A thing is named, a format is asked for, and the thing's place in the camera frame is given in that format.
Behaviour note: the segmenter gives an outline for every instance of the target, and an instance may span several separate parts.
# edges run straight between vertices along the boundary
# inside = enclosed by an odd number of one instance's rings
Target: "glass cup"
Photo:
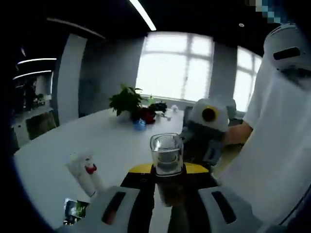
[[[150,148],[157,176],[174,176],[182,172],[184,145],[178,134],[154,135]]]

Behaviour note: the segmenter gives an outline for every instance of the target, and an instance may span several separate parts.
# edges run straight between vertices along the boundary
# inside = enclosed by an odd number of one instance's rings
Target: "window frame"
[[[179,34],[182,34],[182,33],[162,33],[162,34],[167,34],[167,35],[174,35],[175,34],[175,35],[179,35]],[[181,97],[178,98],[178,99],[175,99],[175,98],[164,97],[164,96],[153,96],[155,98],[168,99],[168,100],[178,100],[178,101],[186,101],[186,102],[193,102],[193,103],[195,103],[195,101],[185,99],[185,92],[186,92],[185,88],[186,88],[186,84],[187,84],[187,80],[188,80],[189,64],[190,64],[190,60],[192,58],[197,58],[197,59],[205,60],[210,65],[210,69],[209,69],[208,75],[207,75],[207,84],[206,84],[205,94],[204,94],[204,96],[202,96],[202,98],[208,97],[209,88],[210,88],[210,81],[211,81],[211,75],[212,75],[212,66],[213,66],[214,41],[213,41],[213,39],[211,37],[205,36],[205,35],[199,35],[199,34],[193,34],[193,33],[184,33],[184,34],[186,34],[186,36],[187,36],[187,45],[186,45],[186,51],[185,52],[177,52],[177,51],[147,51],[146,50],[146,45],[147,45],[148,37],[145,37],[145,39],[144,39],[144,43],[143,43],[140,59],[142,59],[142,57],[144,55],[148,55],[148,54],[170,54],[170,55],[181,55],[181,56],[185,56],[186,57],[185,76],[184,76],[184,78],[182,80],[183,85],[182,85],[182,89],[181,89]],[[191,44],[192,44],[193,38],[195,36],[207,37],[210,40],[210,42],[211,42],[211,52],[210,52],[210,55],[199,55],[199,54],[191,53]]]
[[[247,52],[250,53],[251,59],[252,59],[252,68],[251,69],[247,69],[247,68],[239,66],[239,64],[238,64],[238,56],[239,56],[239,50],[240,49],[241,50],[246,50]],[[237,69],[236,69],[235,82],[236,82],[236,79],[237,79],[238,71],[245,72],[245,73],[247,73],[247,74],[249,74],[251,76],[251,86],[250,86],[250,92],[249,92],[248,101],[247,101],[247,107],[249,106],[249,103],[251,101],[251,98],[252,98],[252,95],[253,95],[253,92],[254,92],[254,89],[255,89],[255,82],[256,82],[256,77],[257,77],[257,72],[255,71],[255,58],[256,57],[259,57],[261,59],[261,61],[262,61],[262,57],[261,56],[255,54],[254,52],[252,52],[252,51],[250,51],[250,50],[248,50],[246,48],[238,46],[238,48],[237,48]],[[247,108],[246,108],[245,112],[242,112],[242,111],[239,111],[239,110],[237,110],[237,112],[245,114],[247,112]]]

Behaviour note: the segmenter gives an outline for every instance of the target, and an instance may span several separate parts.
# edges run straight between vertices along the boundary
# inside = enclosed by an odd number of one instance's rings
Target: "ceiling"
[[[139,0],[158,31],[179,31],[212,36],[228,46],[242,46],[263,55],[266,35],[279,24],[268,23],[245,0]],[[106,40],[144,36],[149,31],[129,0],[75,1],[38,5],[30,8],[32,21],[24,29],[15,62],[34,58],[59,58],[69,33],[98,43],[102,38],[72,26],[47,21],[47,17],[68,21],[104,36]],[[14,75],[53,69],[55,61],[18,65]]]

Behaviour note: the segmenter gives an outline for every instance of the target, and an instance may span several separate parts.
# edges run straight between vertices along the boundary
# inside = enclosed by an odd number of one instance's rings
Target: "gray mechanical part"
[[[224,187],[200,189],[212,233],[255,233],[262,222],[252,207]]]
[[[194,133],[188,129],[188,127],[183,127],[181,134],[179,135],[183,143],[189,142],[193,137]]]
[[[221,157],[221,149],[224,147],[220,141],[210,140],[208,143],[208,150],[203,158],[203,161],[215,166]]]
[[[283,77],[305,91],[311,90],[311,47],[294,23],[281,25],[271,31],[263,48],[264,58],[267,57],[283,73]]]
[[[188,120],[220,132],[227,132],[228,130],[227,107],[215,99],[197,101],[189,113]]]
[[[227,105],[228,118],[234,119],[237,114],[237,106],[235,100],[232,101],[231,105]]]
[[[102,217],[117,193],[124,193],[124,198],[116,212],[111,225],[102,221]],[[139,194],[138,189],[113,186],[104,192],[98,192],[97,197],[86,208],[86,217],[75,223],[73,226],[62,226],[57,229],[58,233],[115,233],[127,232],[135,200]]]

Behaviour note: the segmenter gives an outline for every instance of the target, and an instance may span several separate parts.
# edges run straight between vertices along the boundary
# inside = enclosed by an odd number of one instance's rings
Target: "window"
[[[262,58],[251,51],[238,47],[237,61],[233,99],[236,102],[237,110],[246,112],[254,92],[256,76]]]
[[[213,41],[189,33],[150,33],[141,54],[136,87],[142,94],[198,101],[208,96]]]

